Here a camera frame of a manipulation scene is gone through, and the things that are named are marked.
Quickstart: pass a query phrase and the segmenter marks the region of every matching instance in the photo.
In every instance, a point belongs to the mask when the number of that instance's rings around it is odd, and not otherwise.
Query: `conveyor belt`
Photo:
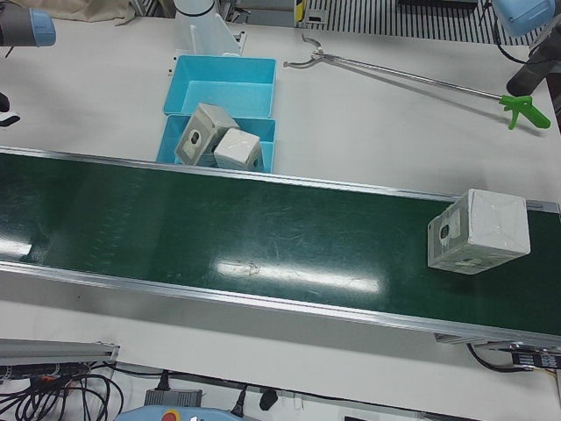
[[[529,211],[531,255],[465,276],[426,266],[442,197],[5,151],[0,270],[561,344],[558,214]]]
[[[437,2],[421,6],[399,5],[399,0],[309,0],[308,8],[326,11],[326,19],[323,25],[307,24],[307,27],[493,44],[493,14],[484,14],[482,3],[479,2],[475,11],[469,11],[436,6]],[[526,46],[539,32],[511,38],[501,28],[501,42],[507,46]]]

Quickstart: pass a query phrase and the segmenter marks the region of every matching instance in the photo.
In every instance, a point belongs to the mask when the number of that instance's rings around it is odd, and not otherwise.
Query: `blue plastic bin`
[[[181,139],[181,135],[187,127],[191,116],[169,116],[162,136],[160,150],[156,162],[166,164],[181,164],[175,156],[175,148]],[[261,150],[263,152],[264,172],[273,171],[274,159],[274,134],[276,122],[269,118],[234,118],[239,128],[260,137]]]
[[[199,103],[219,105],[233,118],[269,118],[274,59],[182,55],[177,60],[164,113],[191,115]]]

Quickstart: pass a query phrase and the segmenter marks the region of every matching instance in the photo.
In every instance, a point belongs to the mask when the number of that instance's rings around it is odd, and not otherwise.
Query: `red emergency button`
[[[161,421],[181,421],[181,415],[176,410],[167,410]]]

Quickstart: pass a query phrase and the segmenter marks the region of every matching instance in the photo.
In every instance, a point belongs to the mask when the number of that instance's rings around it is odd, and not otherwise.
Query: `metal rod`
[[[455,85],[453,83],[437,81],[435,79],[430,79],[429,77],[414,75],[412,73],[407,73],[407,72],[401,72],[400,70],[394,70],[392,68],[384,68],[382,66],[376,66],[376,65],[370,64],[370,63],[364,63],[362,61],[345,59],[345,58],[339,57],[337,55],[315,52],[314,57],[316,58],[316,60],[321,59],[321,60],[324,60],[324,61],[332,61],[332,62],[336,62],[336,63],[348,64],[348,65],[351,65],[351,66],[355,66],[357,68],[367,68],[369,70],[375,70],[377,72],[387,73],[389,75],[394,75],[394,76],[399,76],[399,77],[402,77],[402,78],[405,78],[405,79],[410,79],[410,80],[413,80],[413,81],[416,81],[416,82],[426,83],[428,85],[435,85],[435,86],[439,86],[441,88],[458,90],[460,92],[465,92],[466,94],[479,96],[479,97],[487,98],[487,99],[492,99],[494,101],[500,101],[501,100],[501,96],[491,94],[491,93],[485,92],[483,90],[477,90],[477,89],[467,88],[465,86]]]

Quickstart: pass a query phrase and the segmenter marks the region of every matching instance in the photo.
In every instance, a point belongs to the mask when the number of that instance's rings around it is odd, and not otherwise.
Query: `white box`
[[[214,151],[219,168],[263,171],[263,153],[259,136],[230,129]]]
[[[523,197],[469,189],[428,229],[430,268],[475,275],[530,252]]]
[[[181,135],[175,154],[187,165],[216,167],[214,150],[231,127],[238,127],[238,124],[223,108],[199,103]]]

